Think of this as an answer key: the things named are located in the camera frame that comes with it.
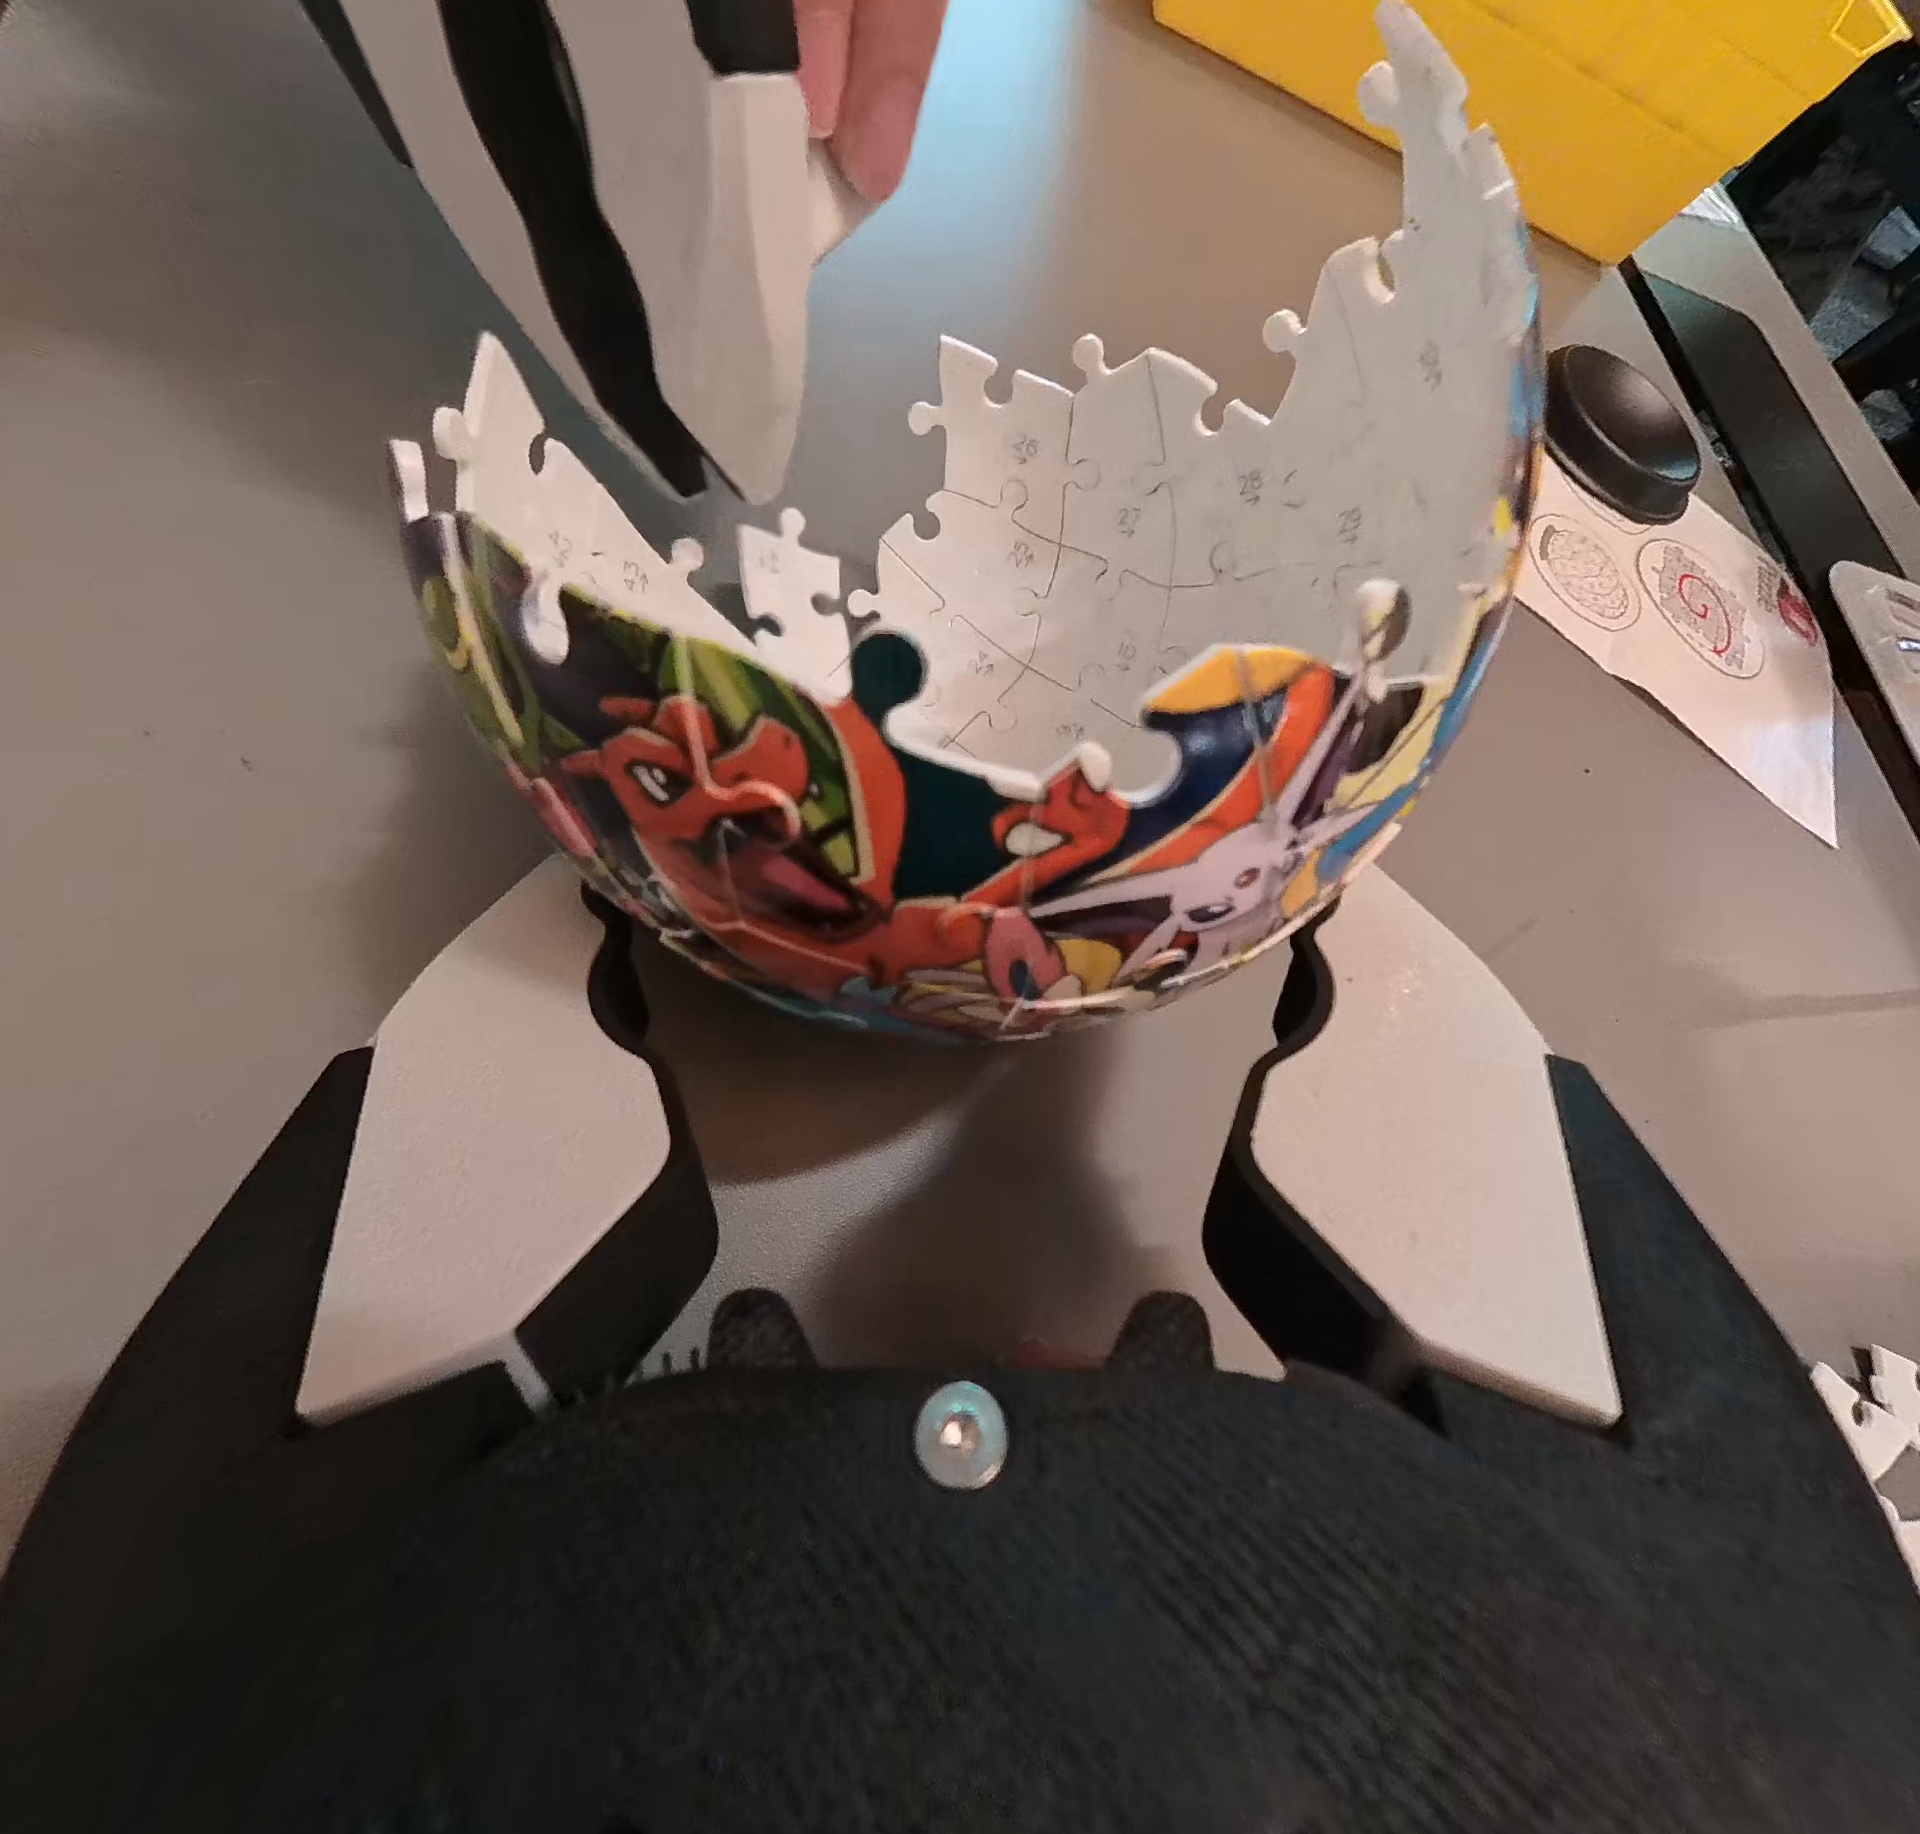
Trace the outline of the pile of white puzzle pieces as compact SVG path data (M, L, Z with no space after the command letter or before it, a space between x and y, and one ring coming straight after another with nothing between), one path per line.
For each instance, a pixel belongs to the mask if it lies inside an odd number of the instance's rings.
M1874 1502L1918 1581L1915 1487L1907 1502L1889 1492L1893 1475L1918 1461L1918 1365L1879 1340L1855 1348L1855 1369L1808 1367L1808 1379L1869 1480Z

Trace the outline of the black round ball stand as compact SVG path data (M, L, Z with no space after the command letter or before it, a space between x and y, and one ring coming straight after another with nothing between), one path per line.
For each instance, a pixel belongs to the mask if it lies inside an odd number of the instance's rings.
M1642 526L1677 522L1703 474L1684 416L1629 360L1594 344L1546 360L1546 448L1589 498Z

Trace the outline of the yellow plastic bin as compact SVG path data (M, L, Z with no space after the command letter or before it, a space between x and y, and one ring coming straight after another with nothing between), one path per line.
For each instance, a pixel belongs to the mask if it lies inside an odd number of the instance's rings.
M1533 225L1615 264L1915 34L1915 0L1407 0L1471 86ZM1152 0L1154 18L1377 141L1381 0Z

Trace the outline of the colourful puzzle ball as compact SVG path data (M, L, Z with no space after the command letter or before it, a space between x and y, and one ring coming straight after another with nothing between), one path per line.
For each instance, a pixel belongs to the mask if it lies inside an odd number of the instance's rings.
M588 888L703 977L941 1044L1172 1004L1381 857L1452 745L1524 564L1542 434L1516 179L1407 0L1356 86L1401 219L1265 344L1274 414L1159 346L1076 388L944 335L936 492L841 594L846 693L767 670L546 430L485 333L388 443L434 668Z

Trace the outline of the white instruction leaflet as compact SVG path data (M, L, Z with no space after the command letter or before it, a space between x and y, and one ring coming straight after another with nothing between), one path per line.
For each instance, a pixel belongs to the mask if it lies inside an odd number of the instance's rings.
M1788 569L1739 526L1697 497L1673 522L1632 521L1546 454L1520 597L1836 845L1825 638Z

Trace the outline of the single puzzle piece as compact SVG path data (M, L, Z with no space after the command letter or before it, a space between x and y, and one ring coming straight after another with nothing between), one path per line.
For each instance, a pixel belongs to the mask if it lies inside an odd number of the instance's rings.
M776 526L739 524L737 568L758 662L818 700L846 693L851 628L837 556L806 543L801 509Z

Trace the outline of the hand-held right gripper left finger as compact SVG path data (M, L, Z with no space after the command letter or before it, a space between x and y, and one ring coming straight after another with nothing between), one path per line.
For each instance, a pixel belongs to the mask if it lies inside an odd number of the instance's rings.
M376 1033L295 1409L467 1372L530 1413L627 1379L703 1288L718 1214L647 1050L632 918L539 866Z

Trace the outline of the person's left hand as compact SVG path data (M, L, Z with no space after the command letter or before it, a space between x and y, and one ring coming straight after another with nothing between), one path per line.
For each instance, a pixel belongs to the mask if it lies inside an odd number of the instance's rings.
M790 0L807 128L851 189L880 203L899 189L948 0Z

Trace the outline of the black desk mat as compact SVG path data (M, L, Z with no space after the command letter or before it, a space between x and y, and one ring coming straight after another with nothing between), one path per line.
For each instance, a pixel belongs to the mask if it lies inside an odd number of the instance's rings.
M1915 583L1844 470L1814 410L1762 328L1705 294L1621 266L1667 369L1729 468L1729 482L1767 551L1808 597L1834 655L1836 689L1866 741L1893 800L1918 828L1918 763L1874 700L1844 620L1828 589L1836 560L1900 571Z

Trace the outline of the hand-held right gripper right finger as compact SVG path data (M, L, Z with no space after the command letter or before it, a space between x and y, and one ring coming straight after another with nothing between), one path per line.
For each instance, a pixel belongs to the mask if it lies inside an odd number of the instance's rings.
M1251 1352L1403 1399L1445 1376L1621 1421L1551 1054L1494 970L1381 869L1288 942L1204 1212Z

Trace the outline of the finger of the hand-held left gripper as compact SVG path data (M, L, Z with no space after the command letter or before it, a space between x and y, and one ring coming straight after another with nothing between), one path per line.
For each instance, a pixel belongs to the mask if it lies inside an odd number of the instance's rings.
M669 492L694 492L694 1L301 3L518 330Z
M796 72L721 74L699 48L699 262L689 420L699 489L751 504L785 483L804 406L807 290L867 214L809 135Z

